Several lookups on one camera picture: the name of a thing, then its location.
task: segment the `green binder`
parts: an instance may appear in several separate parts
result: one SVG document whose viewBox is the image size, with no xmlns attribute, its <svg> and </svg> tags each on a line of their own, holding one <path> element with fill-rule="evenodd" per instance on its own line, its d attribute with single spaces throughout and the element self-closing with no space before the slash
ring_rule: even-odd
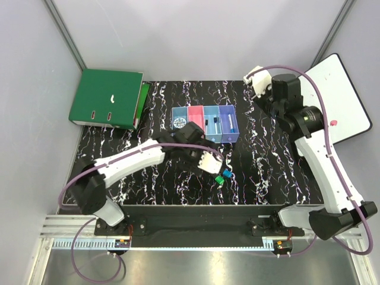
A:
<svg viewBox="0 0 380 285">
<path fill-rule="evenodd" d="M 139 72 L 85 69 L 69 120 L 78 125 L 137 129 L 149 85 Z"/>
</svg>

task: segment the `cable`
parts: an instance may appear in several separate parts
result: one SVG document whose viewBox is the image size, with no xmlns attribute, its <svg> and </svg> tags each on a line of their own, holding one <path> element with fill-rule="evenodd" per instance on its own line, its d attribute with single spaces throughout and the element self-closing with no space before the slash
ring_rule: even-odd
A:
<svg viewBox="0 0 380 285">
<path fill-rule="evenodd" d="M 61 193 L 59 193 L 59 197 L 58 197 L 58 204 L 59 204 L 59 208 L 63 209 L 63 210 L 79 210 L 79 207 L 75 207 L 75 206 L 64 206 L 62 203 L 63 203 L 63 198 L 64 198 L 64 195 L 67 191 L 68 188 L 70 188 L 74 183 L 76 183 L 76 181 L 78 181 L 79 179 L 81 179 L 83 176 L 86 176 L 87 174 L 93 172 L 93 171 L 96 171 L 96 170 L 99 170 L 107 165 L 111 165 L 111 164 L 114 164 L 116 162 L 119 162 L 120 160 L 123 160 L 123 159 L 126 159 L 127 157 L 131 157 L 135 154 L 138 154 L 140 153 L 141 151 L 144 151 L 144 150 L 149 150 L 151 148 L 154 148 L 154 147 L 185 147 L 185 148 L 198 148 L 200 150 L 205 150 L 205 151 L 209 151 L 209 152 L 212 152 L 214 154 L 216 154 L 217 156 L 219 156 L 222 160 L 224 159 L 223 155 L 213 149 L 213 148 L 210 148 L 210 147 L 205 147 L 203 145 L 197 145 L 197 144 L 177 144 L 177 143 L 171 143 L 171 142 L 165 142 L 165 143 L 161 143 L 161 144 L 152 144 L 152 145 L 148 145 L 146 147 L 143 147 L 141 149 L 138 149 L 138 150 L 135 150 L 135 151 L 132 151 L 130 153 L 127 153 L 123 156 L 120 156 L 118 158 L 115 158 L 113 160 L 111 160 L 108 164 L 106 163 L 103 163 L 101 165 L 98 165 L 98 166 L 95 166 L 95 167 L 92 167 L 90 169 L 87 169 L 86 171 L 83 171 L 82 173 L 80 173 L 79 175 L 77 175 L 76 177 L 74 177 L 73 179 L 71 179 L 66 185 L 65 187 L 62 189 Z"/>
<path fill-rule="evenodd" d="M 72 263 L 72 267 L 74 267 L 74 270 L 75 272 L 85 281 L 87 282 L 91 282 L 91 283 L 94 283 L 94 284 L 106 284 L 108 282 L 111 282 L 113 281 L 120 273 L 120 269 L 121 269 L 121 265 L 122 265 L 122 259 L 119 255 L 115 254 L 114 256 L 118 258 L 119 260 L 119 268 L 118 270 L 116 270 L 116 273 L 110 278 L 110 279 L 107 279 L 107 280 L 103 280 L 103 281 L 97 281 L 97 280 L 93 280 L 93 279 L 90 279 L 86 276 L 84 276 L 80 271 L 79 271 L 79 268 L 77 267 L 77 265 L 75 264 L 75 259 L 74 259 L 74 245 L 75 245 L 75 241 L 77 240 L 79 234 L 82 232 L 82 230 L 86 227 L 86 225 L 90 224 L 91 222 L 95 221 L 96 218 L 92 218 L 91 220 L 85 222 L 83 224 L 83 226 L 81 226 L 81 228 L 79 229 L 79 231 L 75 234 L 74 236 L 74 239 L 72 240 L 72 244 L 71 244 L 71 263 Z"/>
<path fill-rule="evenodd" d="M 289 229 L 289 236 L 287 237 L 286 240 L 290 240 L 292 238 L 292 235 L 293 235 L 293 231 L 292 229 Z"/>
<path fill-rule="evenodd" d="M 359 208 L 359 206 L 357 205 L 356 201 L 352 200 L 351 197 L 352 197 L 352 193 L 350 191 L 350 188 L 349 186 L 347 185 L 346 181 L 344 180 L 344 177 L 338 167 L 338 164 L 335 160 L 335 158 L 333 157 L 332 155 L 332 152 L 331 152 L 331 147 L 330 147 L 330 136 L 328 135 L 328 121 L 327 121 L 327 113 L 326 113 L 326 108 L 325 108 L 325 105 L 324 105 L 324 102 L 323 102 L 323 99 L 322 99 L 322 95 L 321 95 L 321 92 L 319 92 L 319 89 L 318 87 L 316 86 L 315 82 L 313 81 L 313 79 L 306 73 L 304 73 L 303 71 L 297 69 L 297 68 L 293 68 L 293 67 L 290 67 L 290 66 L 286 66 L 286 65 L 270 65 L 270 66 L 267 66 L 267 67 L 264 67 L 264 68 L 260 68 L 256 71 L 253 71 L 251 73 L 249 73 L 246 77 L 249 78 L 251 76 L 253 76 L 254 74 L 258 73 L 258 72 L 261 72 L 263 70 L 268 70 L 268 69 L 274 69 L 274 68 L 281 68 L 281 69 L 287 69 L 287 70 L 290 70 L 290 71 L 293 71 L 293 72 L 296 72 L 300 75 L 302 75 L 303 77 L 305 77 L 309 82 L 310 84 L 312 85 L 312 87 L 314 88 L 315 92 L 316 92 L 316 95 L 318 96 L 318 100 L 319 100 L 319 104 L 321 105 L 321 110 L 322 110 L 322 114 L 323 114 L 323 123 L 324 123 L 324 134 L 325 134 L 325 145 L 326 145 L 326 150 L 327 150 L 327 154 L 331 160 L 331 163 L 332 163 L 332 166 L 334 167 L 335 169 L 335 172 L 337 173 L 338 177 L 339 177 L 339 180 L 347 194 L 347 196 L 350 198 L 350 201 L 352 202 L 355 210 L 357 211 L 357 213 L 359 214 L 359 217 L 364 225 L 364 228 L 366 230 L 366 234 L 367 234 L 367 237 L 368 237 L 368 249 L 365 250 L 365 251 L 355 251 L 354 249 L 351 249 L 349 248 L 348 246 L 346 246 L 343 242 L 341 242 L 340 240 L 338 240 L 336 237 L 333 237 L 333 239 L 338 243 L 340 244 L 342 247 L 344 247 L 346 250 L 348 250 L 349 252 L 353 253 L 353 254 L 358 254 L 358 255 L 367 255 L 369 253 L 372 252 L 373 250 L 373 237 L 372 237 L 372 234 L 371 234 L 371 230 L 369 229 L 369 225 L 368 225 L 368 222 L 366 220 L 366 218 L 364 217 L 363 215 L 363 212 L 361 211 L 361 209 Z"/>
<path fill-rule="evenodd" d="M 300 255 L 306 253 L 307 251 L 309 251 L 311 249 L 311 247 L 314 245 L 315 241 L 316 241 L 316 235 L 314 236 L 312 242 L 304 250 L 302 250 L 300 252 L 296 252 L 295 254 L 292 254 L 292 256 L 293 257 L 299 257 Z"/>
<path fill-rule="evenodd" d="M 83 269 L 84 267 L 88 266 L 88 264 L 90 264 L 91 262 L 93 262 L 95 259 L 98 259 L 98 258 L 106 256 L 106 255 L 108 255 L 107 252 L 103 252 L 101 254 L 95 255 L 94 257 L 90 258 L 85 264 L 83 264 L 83 265 L 81 265 L 81 266 L 79 266 L 77 268 L 78 268 L 78 270 Z M 73 272 L 67 273 L 66 275 L 67 276 L 71 276 L 71 275 L 76 274 L 76 273 L 77 272 L 74 270 Z"/>
<path fill-rule="evenodd" d="M 132 242 L 132 235 L 133 235 L 133 225 L 132 224 L 130 224 L 128 226 L 128 233 L 129 233 L 129 243 L 131 243 Z"/>
</svg>

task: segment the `black mount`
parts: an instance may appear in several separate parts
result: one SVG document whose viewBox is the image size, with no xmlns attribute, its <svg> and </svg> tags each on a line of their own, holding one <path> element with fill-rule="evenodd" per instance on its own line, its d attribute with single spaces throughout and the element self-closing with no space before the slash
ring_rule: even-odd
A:
<svg viewBox="0 0 380 285">
<path fill-rule="evenodd" d="M 71 172 L 70 179 L 80 173 L 94 167 L 94 161 L 90 158 L 82 157 L 76 162 Z M 99 211 L 106 203 L 106 185 L 104 175 L 98 171 L 93 171 L 80 178 L 70 188 L 71 194 L 84 215 L 90 215 Z"/>
<path fill-rule="evenodd" d="M 280 128 L 288 133 L 290 141 L 323 128 L 322 112 L 315 106 L 304 106 L 301 82 L 293 74 L 273 76 L 266 94 L 256 101 L 270 117 L 276 119 Z"/>
<path fill-rule="evenodd" d="M 268 229 L 267 222 L 272 213 L 283 205 L 233 206 L 214 205 L 205 207 L 171 205 L 151 207 L 146 205 L 123 205 L 122 211 L 128 223 L 133 225 L 133 247 L 183 248 L 183 247 L 250 247 L 262 246 L 263 236 L 282 239 L 289 229 Z M 116 231 L 106 224 L 96 226 L 95 235 L 115 236 Z M 122 235 L 128 235 L 124 227 Z M 293 236 L 303 236 L 302 229 L 292 228 Z"/>
<path fill-rule="evenodd" d="M 374 202 L 362 202 L 359 207 L 366 219 L 378 212 Z M 322 240 L 328 240 L 335 235 L 358 226 L 362 221 L 355 209 L 343 211 L 342 214 L 330 214 L 326 209 L 309 213 L 312 230 Z"/>
</svg>

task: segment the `white wall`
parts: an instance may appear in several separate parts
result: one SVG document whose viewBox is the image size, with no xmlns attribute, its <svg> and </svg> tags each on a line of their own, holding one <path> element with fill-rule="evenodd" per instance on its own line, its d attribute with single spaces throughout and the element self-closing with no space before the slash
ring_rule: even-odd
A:
<svg viewBox="0 0 380 285">
<path fill-rule="evenodd" d="M 0 284 L 22 284 L 76 148 L 81 73 L 41 0 L 1 1 L 0 38 Z"/>
<path fill-rule="evenodd" d="M 356 1 L 328 54 L 337 52 L 373 122 L 366 134 L 336 146 L 337 153 L 364 199 L 380 209 L 380 2 Z M 370 255 L 380 281 L 380 213 L 369 220 L 375 241 Z"/>
<path fill-rule="evenodd" d="M 145 80 L 241 80 L 307 69 L 344 0 L 54 0 L 89 68 Z"/>
</svg>

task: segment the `black marble surface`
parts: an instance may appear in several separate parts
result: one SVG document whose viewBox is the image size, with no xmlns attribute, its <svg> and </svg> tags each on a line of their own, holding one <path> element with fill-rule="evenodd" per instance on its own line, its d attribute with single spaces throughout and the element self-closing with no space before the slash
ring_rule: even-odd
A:
<svg viewBox="0 0 380 285">
<path fill-rule="evenodd" d="M 240 137 L 220 145 L 225 168 L 233 172 L 223 186 L 212 178 L 183 172 L 174 161 L 121 179 L 109 195 L 121 204 L 321 204 L 322 195 L 303 159 L 295 159 L 288 137 L 251 100 L 242 81 L 151 82 L 140 128 L 136 131 L 84 127 L 75 162 L 83 156 L 107 157 L 143 143 L 170 128 L 172 107 L 235 105 Z M 67 193 L 64 204 L 75 204 Z"/>
</svg>

